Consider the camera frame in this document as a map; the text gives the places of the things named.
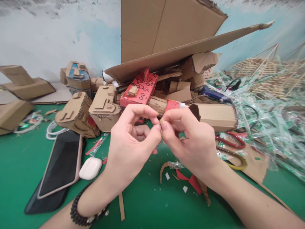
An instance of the black phone screen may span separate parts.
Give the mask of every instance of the black phone screen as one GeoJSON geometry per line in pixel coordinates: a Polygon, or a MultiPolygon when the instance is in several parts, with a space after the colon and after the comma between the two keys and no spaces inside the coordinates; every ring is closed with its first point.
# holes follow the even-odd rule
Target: black phone screen
{"type": "Polygon", "coordinates": [[[57,136],[39,196],[46,195],[74,181],[79,140],[80,135],[72,130],[57,136]]]}

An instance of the forearm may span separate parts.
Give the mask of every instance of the forearm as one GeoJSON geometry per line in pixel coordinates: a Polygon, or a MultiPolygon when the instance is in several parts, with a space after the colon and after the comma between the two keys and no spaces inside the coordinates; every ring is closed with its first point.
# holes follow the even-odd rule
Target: forearm
{"type": "MultiPolygon", "coordinates": [[[[120,187],[112,182],[106,173],[92,183],[78,201],[78,213],[90,217],[101,212],[121,192],[120,187]]],[[[41,228],[89,228],[75,224],[70,215],[72,202],[50,218],[41,228]]]]}
{"type": "Polygon", "coordinates": [[[301,219],[245,181],[224,162],[215,168],[207,186],[231,205],[246,228],[305,227],[301,219]]]}

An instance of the red scissor handle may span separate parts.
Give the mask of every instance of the red scissor handle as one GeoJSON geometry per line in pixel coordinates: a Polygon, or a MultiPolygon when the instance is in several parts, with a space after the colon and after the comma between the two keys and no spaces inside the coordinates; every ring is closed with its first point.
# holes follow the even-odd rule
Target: red scissor handle
{"type": "Polygon", "coordinates": [[[220,141],[220,142],[225,143],[228,146],[236,148],[236,149],[243,149],[243,148],[246,147],[246,143],[239,136],[236,136],[235,134],[233,134],[231,132],[226,132],[226,134],[231,135],[232,137],[234,137],[240,143],[240,145],[236,145],[236,144],[234,144],[232,142],[229,142],[229,141],[227,141],[225,139],[222,139],[222,138],[220,138],[218,136],[215,136],[215,139],[220,141]]]}

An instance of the table surface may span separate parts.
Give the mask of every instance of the table surface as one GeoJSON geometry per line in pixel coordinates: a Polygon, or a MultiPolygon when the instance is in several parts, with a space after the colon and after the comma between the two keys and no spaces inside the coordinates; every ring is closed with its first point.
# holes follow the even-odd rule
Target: table surface
{"type": "MultiPolygon", "coordinates": [[[[41,110],[44,115],[46,111],[61,110],[63,106],[36,105],[35,110],[41,110]]],[[[55,114],[48,116],[52,120],[54,117],[55,114]]],[[[37,215],[23,213],[44,174],[54,144],[54,141],[45,137],[48,125],[47,122],[41,123],[39,128],[19,136],[13,133],[0,136],[0,219],[3,228],[38,228],[59,211],[37,215]]],[[[98,138],[87,139],[85,151],[97,140],[98,138]]],[[[103,159],[108,155],[109,144],[110,136],[96,153],[97,158],[103,159]]],[[[87,158],[83,155],[82,164],[87,158]]],[[[187,181],[178,181],[173,177],[174,170],[165,168],[163,183],[160,184],[160,168],[167,161],[175,161],[175,157],[168,146],[161,143],[158,154],[150,156],[142,171],[123,192],[125,221],[121,222],[117,197],[110,204],[109,215],[96,222],[92,228],[187,228],[203,225],[207,228],[244,228],[221,196],[209,189],[211,205],[208,207],[203,195],[199,196],[187,181]],[[166,172],[170,175],[169,180],[165,178],[166,172]],[[184,193],[183,186],[188,187],[187,193],[184,193]]],[[[183,169],[182,173],[191,176],[187,169],[183,169]]],[[[238,174],[267,193],[242,172],[238,174]]],[[[72,201],[88,182],[80,179],[72,185],[62,207],[72,201]]],[[[267,171],[264,185],[305,220],[304,183],[279,168],[279,171],[267,171]]]]}

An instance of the black beaded bracelet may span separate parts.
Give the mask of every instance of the black beaded bracelet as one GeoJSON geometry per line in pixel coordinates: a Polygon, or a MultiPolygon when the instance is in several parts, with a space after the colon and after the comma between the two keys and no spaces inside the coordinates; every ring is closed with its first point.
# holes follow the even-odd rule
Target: black beaded bracelet
{"type": "Polygon", "coordinates": [[[105,213],[108,211],[108,208],[109,208],[109,204],[108,204],[99,214],[95,214],[94,216],[91,216],[91,217],[84,217],[78,213],[77,205],[78,205],[79,198],[92,183],[93,183],[93,181],[90,182],[89,184],[87,184],[87,186],[83,188],[83,190],[74,199],[73,204],[72,204],[72,208],[71,208],[71,212],[70,212],[71,219],[73,220],[73,222],[75,222],[76,224],[81,225],[81,226],[91,225],[92,223],[97,221],[99,218],[101,218],[103,215],[105,215],[105,213]]]}

